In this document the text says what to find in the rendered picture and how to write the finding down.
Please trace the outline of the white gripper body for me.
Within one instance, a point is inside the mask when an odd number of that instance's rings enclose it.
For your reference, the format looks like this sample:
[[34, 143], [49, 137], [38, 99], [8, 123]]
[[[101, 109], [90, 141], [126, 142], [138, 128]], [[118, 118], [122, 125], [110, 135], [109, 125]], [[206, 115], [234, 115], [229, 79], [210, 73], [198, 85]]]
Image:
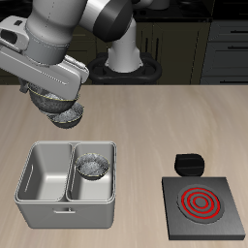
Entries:
[[67, 60], [60, 64], [40, 67], [26, 57], [0, 46], [0, 68], [67, 100], [73, 100], [80, 86], [87, 81], [89, 71]]

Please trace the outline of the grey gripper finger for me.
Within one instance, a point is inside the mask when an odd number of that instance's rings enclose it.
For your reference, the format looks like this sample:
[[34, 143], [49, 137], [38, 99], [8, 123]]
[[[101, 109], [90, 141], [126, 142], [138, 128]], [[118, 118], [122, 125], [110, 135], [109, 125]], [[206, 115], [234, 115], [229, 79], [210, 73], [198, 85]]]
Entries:
[[20, 84], [19, 91], [22, 93], [27, 93], [28, 92], [28, 82], [21, 77], [18, 79], [18, 81]]

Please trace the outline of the large grey speckled bowl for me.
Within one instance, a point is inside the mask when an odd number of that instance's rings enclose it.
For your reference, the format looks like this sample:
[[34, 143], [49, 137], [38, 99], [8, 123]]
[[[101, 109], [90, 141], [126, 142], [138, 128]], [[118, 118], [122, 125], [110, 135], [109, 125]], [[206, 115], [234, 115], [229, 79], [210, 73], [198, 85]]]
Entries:
[[28, 89], [33, 104], [39, 110], [47, 113], [57, 114], [64, 112], [70, 109], [78, 99], [78, 96], [73, 100], [63, 99], [33, 83], [28, 84]]

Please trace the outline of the medium grey speckled bowl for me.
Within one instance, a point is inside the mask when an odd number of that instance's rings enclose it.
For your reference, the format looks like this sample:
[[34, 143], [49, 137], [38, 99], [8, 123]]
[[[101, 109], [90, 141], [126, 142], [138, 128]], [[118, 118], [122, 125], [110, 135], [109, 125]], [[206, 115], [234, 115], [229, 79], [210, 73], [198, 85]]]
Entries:
[[47, 118], [56, 126], [62, 129], [71, 129], [81, 120], [84, 113], [84, 107], [75, 102], [74, 105], [57, 115], [49, 115]]

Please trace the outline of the small grey speckled bowl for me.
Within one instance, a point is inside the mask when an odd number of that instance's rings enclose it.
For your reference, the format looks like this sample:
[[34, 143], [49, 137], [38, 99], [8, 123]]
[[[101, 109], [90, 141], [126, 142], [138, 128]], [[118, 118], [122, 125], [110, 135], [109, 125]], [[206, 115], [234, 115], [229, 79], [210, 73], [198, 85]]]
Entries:
[[98, 180], [109, 171], [110, 163], [103, 155], [86, 153], [76, 159], [75, 167], [82, 178]]

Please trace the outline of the dark kitchen cupboards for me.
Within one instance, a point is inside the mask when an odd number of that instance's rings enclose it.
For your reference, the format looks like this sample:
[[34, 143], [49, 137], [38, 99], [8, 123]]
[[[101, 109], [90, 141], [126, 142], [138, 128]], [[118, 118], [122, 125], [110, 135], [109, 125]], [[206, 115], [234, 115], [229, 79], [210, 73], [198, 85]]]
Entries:
[[[27, 18], [16, 10], [20, 0], [0, 3], [0, 21], [8, 16]], [[169, 0], [164, 10], [134, 9], [136, 47], [148, 52], [162, 67], [158, 84], [198, 84], [210, 25], [216, 20], [248, 20], [248, 0]], [[100, 52], [108, 53], [104, 42], [81, 26], [73, 31], [67, 55], [87, 65]]]

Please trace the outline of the white two-bin basket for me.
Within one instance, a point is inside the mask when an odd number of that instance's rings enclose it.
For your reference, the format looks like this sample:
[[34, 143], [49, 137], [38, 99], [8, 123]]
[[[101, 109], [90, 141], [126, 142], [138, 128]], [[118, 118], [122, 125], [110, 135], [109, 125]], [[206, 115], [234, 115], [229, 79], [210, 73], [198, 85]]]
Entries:
[[[87, 180], [75, 169], [81, 155], [109, 161], [108, 172]], [[28, 153], [15, 203], [32, 229], [108, 229], [114, 216], [116, 145], [112, 141], [37, 141]]]

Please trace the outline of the round black knob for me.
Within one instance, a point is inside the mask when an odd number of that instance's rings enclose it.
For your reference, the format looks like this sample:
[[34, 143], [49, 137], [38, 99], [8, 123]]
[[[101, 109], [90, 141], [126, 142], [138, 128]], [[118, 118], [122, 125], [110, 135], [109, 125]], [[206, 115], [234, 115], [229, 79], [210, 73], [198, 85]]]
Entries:
[[180, 176], [202, 176], [204, 172], [204, 159], [195, 153], [177, 154], [175, 156], [174, 170]]

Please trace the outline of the grey drawer cabinet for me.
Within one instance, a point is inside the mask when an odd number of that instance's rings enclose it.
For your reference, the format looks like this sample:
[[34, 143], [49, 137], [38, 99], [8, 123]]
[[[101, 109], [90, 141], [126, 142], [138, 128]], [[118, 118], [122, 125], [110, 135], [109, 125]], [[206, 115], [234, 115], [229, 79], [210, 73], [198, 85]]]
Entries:
[[201, 84], [248, 84], [248, 20], [211, 22]]

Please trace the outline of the dark grey stove plate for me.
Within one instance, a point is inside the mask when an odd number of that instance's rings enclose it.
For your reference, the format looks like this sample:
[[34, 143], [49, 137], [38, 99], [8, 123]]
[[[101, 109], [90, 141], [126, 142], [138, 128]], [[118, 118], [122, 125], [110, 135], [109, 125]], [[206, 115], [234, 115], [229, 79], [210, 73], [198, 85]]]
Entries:
[[243, 240], [226, 177], [163, 177], [169, 240]]

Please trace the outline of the flat black base plate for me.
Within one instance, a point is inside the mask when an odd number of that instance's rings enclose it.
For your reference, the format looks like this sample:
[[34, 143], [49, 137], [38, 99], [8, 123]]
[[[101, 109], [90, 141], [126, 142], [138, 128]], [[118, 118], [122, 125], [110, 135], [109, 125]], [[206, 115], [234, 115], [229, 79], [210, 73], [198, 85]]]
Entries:
[[97, 85], [151, 85], [162, 75], [161, 65], [155, 61], [151, 54], [142, 52], [140, 59], [143, 63], [141, 67], [131, 73], [117, 73], [107, 67], [105, 63], [109, 58], [106, 52], [100, 52], [92, 60], [87, 68], [89, 78], [93, 84]]

